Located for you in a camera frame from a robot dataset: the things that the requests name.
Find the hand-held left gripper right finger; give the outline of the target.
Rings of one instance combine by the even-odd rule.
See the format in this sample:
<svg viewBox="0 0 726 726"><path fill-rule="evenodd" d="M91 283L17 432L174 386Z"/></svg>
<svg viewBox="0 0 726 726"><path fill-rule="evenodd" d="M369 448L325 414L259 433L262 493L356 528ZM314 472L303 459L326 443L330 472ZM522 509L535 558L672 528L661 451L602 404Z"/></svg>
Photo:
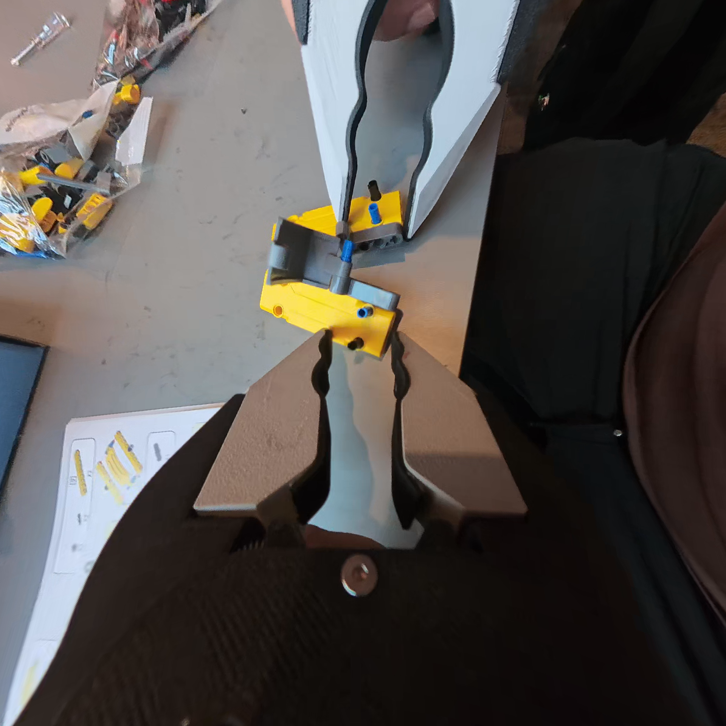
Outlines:
<svg viewBox="0 0 726 726"><path fill-rule="evenodd" d="M390 350L391 494L402 528L524 518L528 507L473 391L403 332Z"/></svg>

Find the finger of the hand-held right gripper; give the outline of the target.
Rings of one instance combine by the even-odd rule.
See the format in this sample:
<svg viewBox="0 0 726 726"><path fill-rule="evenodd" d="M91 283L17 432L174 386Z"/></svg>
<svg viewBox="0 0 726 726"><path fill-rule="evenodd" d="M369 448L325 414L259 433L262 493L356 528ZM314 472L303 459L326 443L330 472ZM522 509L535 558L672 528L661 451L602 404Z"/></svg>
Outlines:
<svg viewBox="0 0 726 726"><path fill-rule="evenodd" d="M442 66L423 122L407 196L405 236L431 213L498 97L497 81L519 1L441 1Z"/></svg>
<svg viewBox="0 0 726 726"><path fill-rule="evenodd" d="M299 41L324 181L335 219L349 222L357 175L355 136L367 95L372 1L300 1Z"/></svg>

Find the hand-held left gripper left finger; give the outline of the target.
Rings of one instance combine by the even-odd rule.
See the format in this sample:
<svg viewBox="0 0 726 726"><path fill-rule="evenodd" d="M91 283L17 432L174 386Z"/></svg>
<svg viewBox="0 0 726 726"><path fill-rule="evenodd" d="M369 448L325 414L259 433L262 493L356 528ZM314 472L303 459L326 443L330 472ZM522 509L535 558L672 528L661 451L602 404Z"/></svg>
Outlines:
<svg viewBox="0 0 726 726"><path fill-rule="evenodd" d="M249 387L197 496L199 515L305 525L330 492L332 332L323 329Z"/></svg>

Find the yellow panel with grey beam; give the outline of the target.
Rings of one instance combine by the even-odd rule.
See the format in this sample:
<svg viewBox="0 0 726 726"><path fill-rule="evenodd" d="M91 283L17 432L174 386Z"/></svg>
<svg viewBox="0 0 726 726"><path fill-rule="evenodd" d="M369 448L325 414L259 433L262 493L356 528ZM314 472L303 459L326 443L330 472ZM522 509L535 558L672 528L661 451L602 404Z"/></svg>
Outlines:
<svg viewBox="0 0 726 726"><path fill-rule="evenodd" d="M331 205L283 218L315 232L335 236L336 218ZM355 197L349 213L350 239L361 251L399 247L405 243L402 196L398 189L379 198Z"/></svg>

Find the yellow panel with curved grey panel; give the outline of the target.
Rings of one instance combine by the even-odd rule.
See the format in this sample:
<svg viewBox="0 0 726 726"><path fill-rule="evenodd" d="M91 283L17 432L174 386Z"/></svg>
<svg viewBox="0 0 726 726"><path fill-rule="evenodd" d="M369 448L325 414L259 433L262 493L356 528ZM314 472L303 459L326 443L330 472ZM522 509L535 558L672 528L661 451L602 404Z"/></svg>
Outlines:
<svg viewBox="0 0 726 726"><path fill-rule="evenodd" d="M260 307L309 332L382 358L394 330L400 295L356 279L351 239L279 218L271 236Z"/></svg>

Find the grey desk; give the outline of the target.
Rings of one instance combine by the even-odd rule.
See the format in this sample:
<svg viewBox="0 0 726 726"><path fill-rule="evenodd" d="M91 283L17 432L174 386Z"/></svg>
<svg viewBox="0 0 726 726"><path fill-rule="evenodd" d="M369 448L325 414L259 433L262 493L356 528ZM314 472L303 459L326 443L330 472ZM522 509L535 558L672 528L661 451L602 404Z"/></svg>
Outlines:
<svg viewBox="0 0 726 726"><path fill-rule="evenodd" d="M53 11L73 28L8 62ZM2 2L2 114L87 95L104 2ZM438 34L374 42L356 195L405 195L442 65ZM98 414L226 402L307 334L260 310L272 224L329 203L301 54L279 2L223 2L145 85L140 186L67 259L2 258L2 334L50 347L2 496L2 715L41 585L65 427ZM401 295L401 329L459 373L498 131L484 125L404 262L360 279ZM332 483L321 528L408 548L390 490L388 359L335 346Z"/></svg>

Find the person's right hand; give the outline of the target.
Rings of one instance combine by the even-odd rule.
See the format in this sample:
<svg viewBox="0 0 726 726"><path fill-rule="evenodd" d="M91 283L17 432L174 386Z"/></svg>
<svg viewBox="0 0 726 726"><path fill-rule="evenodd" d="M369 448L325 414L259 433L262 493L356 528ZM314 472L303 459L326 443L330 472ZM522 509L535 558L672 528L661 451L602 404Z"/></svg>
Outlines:
<svg viewBox="0 0 726 726"><path fill-rule="evenodd" d="M386 1L374 40L394 41L426 31L439 18L440 1Z"/></svg>

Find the black office chair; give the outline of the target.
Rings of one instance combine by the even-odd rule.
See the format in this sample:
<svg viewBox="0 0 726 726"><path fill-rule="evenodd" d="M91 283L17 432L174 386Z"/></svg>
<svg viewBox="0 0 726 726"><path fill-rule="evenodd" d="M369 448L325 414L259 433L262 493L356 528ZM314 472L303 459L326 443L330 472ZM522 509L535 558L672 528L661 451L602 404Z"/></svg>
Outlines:
<svg viewBox="0 0 726 726"><path fill-rule="evenodd" d="M523 150L682 144L724 88L724 1L580 2L540 73Z"/></svg>

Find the person's black trousers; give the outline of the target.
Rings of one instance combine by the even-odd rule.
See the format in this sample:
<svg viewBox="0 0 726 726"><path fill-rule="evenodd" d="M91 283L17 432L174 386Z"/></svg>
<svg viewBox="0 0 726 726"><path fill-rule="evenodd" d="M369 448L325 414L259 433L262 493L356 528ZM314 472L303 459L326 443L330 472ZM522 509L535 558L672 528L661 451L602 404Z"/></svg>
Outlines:
<svg viewBox="0 0 726 726"><path fill-rule="evenodd" d="M640 483L630 343L724 205L691 144L568 140L501 158L465 370L549 469L521 465L524 524L466 538L513 586L524 710L553 724L724 724L724 618Z"/></svg>

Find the clear bag black red parts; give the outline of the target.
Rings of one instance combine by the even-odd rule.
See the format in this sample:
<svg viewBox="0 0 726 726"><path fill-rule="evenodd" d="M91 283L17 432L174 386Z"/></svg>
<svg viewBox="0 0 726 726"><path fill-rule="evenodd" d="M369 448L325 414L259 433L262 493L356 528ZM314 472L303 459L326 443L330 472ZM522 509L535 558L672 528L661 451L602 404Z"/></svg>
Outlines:
<svg viewBox="0 0 726 726"><path fill-rule="evenodd" d="M221 1L111 1L92 89L133 79L142 85L168 65Z"/></svg>

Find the person's brown sweater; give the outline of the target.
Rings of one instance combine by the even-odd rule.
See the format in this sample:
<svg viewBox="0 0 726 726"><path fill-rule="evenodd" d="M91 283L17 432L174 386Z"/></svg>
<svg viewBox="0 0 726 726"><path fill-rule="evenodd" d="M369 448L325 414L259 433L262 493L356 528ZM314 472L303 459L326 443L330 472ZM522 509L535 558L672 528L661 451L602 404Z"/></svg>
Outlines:
<svg viewBox="0 0 726 726"><path fill-rule="evenodd" d="M623 405L640 483L724 618L724 205L640 322Z"/></svg>

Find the open instruction booklet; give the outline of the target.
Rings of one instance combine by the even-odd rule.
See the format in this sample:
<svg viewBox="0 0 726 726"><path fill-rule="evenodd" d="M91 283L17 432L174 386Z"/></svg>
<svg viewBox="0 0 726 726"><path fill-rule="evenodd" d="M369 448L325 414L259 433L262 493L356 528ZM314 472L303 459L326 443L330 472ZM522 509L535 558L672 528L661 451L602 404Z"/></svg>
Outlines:
<svg viewBox="0 0 726 726"><path fill-rule="evenodd" d="M13 724L47 672L114 528L159 469L222 403L74 418L62 445L50 546L2 724Z"/></svg>

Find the blue cardboard kit box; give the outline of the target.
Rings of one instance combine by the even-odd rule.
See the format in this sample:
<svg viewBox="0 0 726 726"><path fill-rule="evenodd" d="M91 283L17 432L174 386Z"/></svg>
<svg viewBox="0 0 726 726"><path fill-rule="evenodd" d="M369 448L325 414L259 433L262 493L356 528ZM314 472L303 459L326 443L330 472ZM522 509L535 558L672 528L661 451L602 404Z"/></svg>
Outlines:
<svg viewBox="0 0 726 726"><path fill-rule="evenodd" d="M47 351L38 343L1 336L1 488L12 466Z"/></svg>

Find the small clear bag yellow parts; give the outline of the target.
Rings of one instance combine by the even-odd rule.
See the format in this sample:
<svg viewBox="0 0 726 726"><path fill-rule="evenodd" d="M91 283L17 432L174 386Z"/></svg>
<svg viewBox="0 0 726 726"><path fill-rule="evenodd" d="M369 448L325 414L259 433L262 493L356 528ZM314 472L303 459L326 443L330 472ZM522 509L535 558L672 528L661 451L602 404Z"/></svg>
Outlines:
<svg viewBox="0 0 726 726"><path fill-rule="evenodd" d="M138 105L115 106L122 82L2 116L3 256L65 258L141 182L152 97L141 90Z"/></svg>

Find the clear handled screwdriver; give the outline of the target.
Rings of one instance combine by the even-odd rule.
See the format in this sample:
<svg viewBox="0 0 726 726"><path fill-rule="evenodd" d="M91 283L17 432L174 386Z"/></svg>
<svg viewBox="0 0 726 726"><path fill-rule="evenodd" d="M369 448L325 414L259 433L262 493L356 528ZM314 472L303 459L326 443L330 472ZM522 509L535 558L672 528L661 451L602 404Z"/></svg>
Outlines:
<svg viewBox="0 0 726 726"><path fill-rule="evenodd" d="M36 52L43 50L50 43L58 39L64 32L70 28L70 21L64 14L54 12L42 25L40 32L35 34L31 41L11 59L10 64L17 68L20 67Z"/></svg>

